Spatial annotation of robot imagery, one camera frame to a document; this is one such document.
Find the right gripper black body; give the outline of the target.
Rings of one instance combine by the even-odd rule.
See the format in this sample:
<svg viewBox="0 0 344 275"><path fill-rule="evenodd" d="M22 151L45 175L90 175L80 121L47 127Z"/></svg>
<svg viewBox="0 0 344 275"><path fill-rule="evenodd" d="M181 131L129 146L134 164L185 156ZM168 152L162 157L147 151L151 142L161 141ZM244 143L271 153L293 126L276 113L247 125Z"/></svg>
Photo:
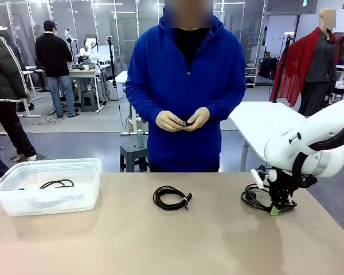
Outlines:
<svg viewBox="0 0 344 275"><path fill-rule="evenodd" d="M293 177L283 170L274 168L276 180L269 180L269 194L272 199L288 199L297 190Z"/></svg>

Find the person's left hand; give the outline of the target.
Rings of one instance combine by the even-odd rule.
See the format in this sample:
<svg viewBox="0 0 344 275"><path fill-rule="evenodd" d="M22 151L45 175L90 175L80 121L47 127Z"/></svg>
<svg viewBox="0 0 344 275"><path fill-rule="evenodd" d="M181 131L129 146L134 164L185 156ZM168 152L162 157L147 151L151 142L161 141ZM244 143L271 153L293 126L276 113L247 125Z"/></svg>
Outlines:
<svg viewBox="0 0 344 275"><path fill-rule="evenodd" d="M202 128L210 118L210 112L207 107L198 108L195 113L187 120L185 131L195 131Z"/></svg>

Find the person's right hand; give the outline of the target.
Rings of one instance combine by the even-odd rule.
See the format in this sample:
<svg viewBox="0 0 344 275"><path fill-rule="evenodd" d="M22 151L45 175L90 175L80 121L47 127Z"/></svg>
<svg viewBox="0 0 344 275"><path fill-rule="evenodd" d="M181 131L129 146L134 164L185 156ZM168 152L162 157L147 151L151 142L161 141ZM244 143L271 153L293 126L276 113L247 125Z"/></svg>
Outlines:
<svg viewBox="0 0 344 275"><path fill-rule="evenodd" d="M178 132L184 129L184 121L170 111L160 111L155 119L156 125L167 132Z"/></svg>

